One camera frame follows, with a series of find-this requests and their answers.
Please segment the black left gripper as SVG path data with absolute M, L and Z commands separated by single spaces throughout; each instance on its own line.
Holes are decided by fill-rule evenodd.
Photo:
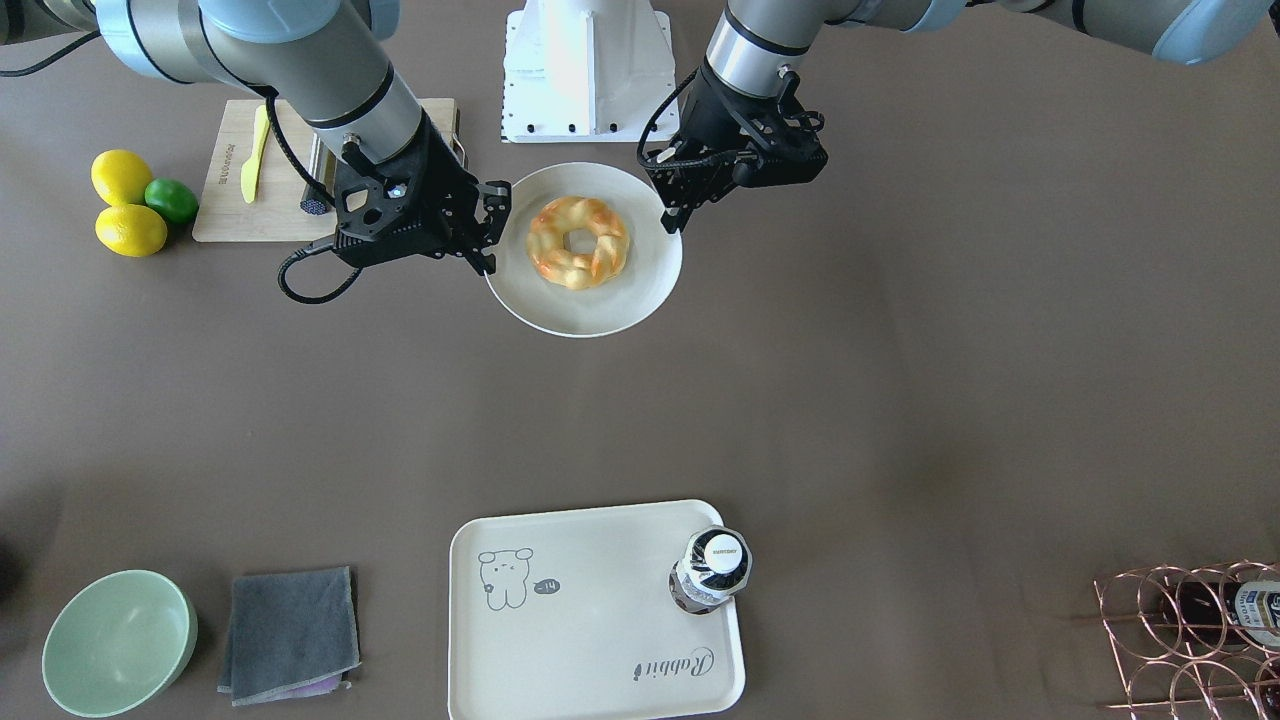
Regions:
M 824 117 L 796 100 L 795 69 L 782 65 L 780 79 L 774 95 L 753 97 L 717 79 L 704 61 L 653 111 L 646 133 L 686 87 L 694 87 L 668 147 L 644 155 L 668 234 L 682 232 L 696 209 L 736 187 L 808 183 L 826 168 L 829 155 L 818 137 Z

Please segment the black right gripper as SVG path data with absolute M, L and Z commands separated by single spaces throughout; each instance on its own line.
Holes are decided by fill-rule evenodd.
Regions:
M 425 111 L 410 143 L 392 159 L 372 163 L 362 140 L 348 135 L 335 174 L 339 201 L 334 251 L 366 268 L 410 255 L 463 258 L 481 277 L 497 273 L 483 252 L 500 242 L 512 205 L 508 181 L 483 183 L 447 146 Z M 485 220 L 476 218 L 477 205 Z

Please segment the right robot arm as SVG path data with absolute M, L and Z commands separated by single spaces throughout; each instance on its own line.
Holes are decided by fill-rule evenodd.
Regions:
M 457 256 L 492 274 L 511 186 L 471 176 L 381 41 L 396 1 L 5 1 L 3 42 L 99 32 L 134 72 L 289 104 L 337 155 L 335 229 L 294 254 L 353 269 Z

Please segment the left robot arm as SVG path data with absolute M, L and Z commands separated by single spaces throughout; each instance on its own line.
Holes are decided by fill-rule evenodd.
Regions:
M 824 117 L 797 99 L 799 69 L 826 28 L 905 35 L 952 24 L 968 1 L 728 1 L 700 65 L 660 104 L 684 100 L 678 132 L 663 149 L 636 150 L 663 202 L 663 228 L 682 231 L 692 213 L 736 188 L 803 184 L 829 159 Z M 1231 51 L 1275 1 L 1006 1 L 1085 37 L 1183 67 Z

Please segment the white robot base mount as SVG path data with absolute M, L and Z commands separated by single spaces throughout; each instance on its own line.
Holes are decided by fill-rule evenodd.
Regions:
M 635 143 L 676 85 L 669 17 L 649 1 L 527 1 L 503 65 L 511 143 Z

